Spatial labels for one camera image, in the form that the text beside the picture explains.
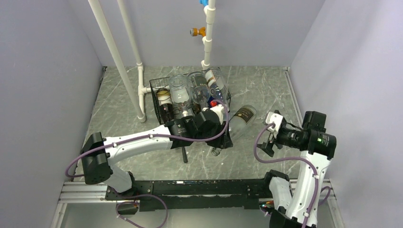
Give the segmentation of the clear bottle black gold label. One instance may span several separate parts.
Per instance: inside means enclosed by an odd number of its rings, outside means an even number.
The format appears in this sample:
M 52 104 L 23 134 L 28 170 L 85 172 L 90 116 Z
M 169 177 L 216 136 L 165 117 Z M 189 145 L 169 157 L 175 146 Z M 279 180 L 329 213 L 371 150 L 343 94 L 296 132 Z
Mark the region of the clear bottle black gold label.
M 242 106 L 229 120 L 227 130 L 233 144 L 244 135 L 256 119 L 257 110 L 251 105 Z M 213 148 L 211 153 L 218 156 L 223 149 Z

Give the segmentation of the clear round glass bottle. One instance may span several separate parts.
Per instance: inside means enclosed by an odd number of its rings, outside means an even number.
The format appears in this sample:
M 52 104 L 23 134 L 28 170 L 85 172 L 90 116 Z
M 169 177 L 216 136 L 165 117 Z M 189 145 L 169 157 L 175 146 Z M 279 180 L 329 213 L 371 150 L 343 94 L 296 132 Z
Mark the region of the clear round glass bottle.
M 180 116 L 193 116 L 187 77 L 185 75 L 171 76 L 169 89 L 173 103 L 179 108 Z

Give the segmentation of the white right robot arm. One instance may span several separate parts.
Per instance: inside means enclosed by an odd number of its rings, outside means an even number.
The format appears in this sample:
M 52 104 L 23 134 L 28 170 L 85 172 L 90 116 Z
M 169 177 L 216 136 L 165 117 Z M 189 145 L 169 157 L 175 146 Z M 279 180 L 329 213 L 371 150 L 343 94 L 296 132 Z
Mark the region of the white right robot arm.
M 300 150 L 291 157 L 300 162 L 295 190 L 290 188 L 287 176 L 270 171 L 269 180 L 262 183 L 262 192 L 272 197 L 274 207 L 268 210 L 271 228 L 316 228 L 320 193 L 326 171 L 334 157 L 336 137 L 327 134 L 326 115 L 316 111 L 305 113 L 301 127 L 288 123 L 278 110 L 268 112 L 263 121 L 265 128 L 254 142 L 254 156 L 261 163 L 285 161 L 286 158 L 263 160 L 257 155 L 261 149 L 273 157 L 273 146 Z

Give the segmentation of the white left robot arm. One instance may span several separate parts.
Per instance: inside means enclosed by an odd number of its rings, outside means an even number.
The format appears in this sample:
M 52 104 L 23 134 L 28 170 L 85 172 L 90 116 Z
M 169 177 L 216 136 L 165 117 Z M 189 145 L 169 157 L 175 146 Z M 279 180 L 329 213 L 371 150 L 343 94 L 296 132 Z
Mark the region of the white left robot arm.
M 187 147 L 193 142 L 214 143 L 226 135 L 227 119 L 225 110 L 208 109 L 131 135 L 104 138 L 100 132 L 93 133 L 80 152 L 85 183 L 105 183 L 129 200 L 137 191 L 134 177 L 116 163 L 146 152 Z

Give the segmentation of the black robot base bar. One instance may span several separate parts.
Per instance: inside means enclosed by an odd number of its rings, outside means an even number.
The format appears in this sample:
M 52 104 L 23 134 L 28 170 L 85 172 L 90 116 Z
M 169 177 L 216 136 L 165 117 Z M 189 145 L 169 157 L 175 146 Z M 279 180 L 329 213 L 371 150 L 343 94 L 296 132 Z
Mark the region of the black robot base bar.
M 270 170 L 262 179 L 232 180 L 136 180 L 133 187 L 117 193 L 107 187 L 106 200 L 133 200 L 140 196 L 140 211 L 157 209 L 258 209 L 264 199 L 272 198 L 269 182 L 274 177 L 289 177 Z

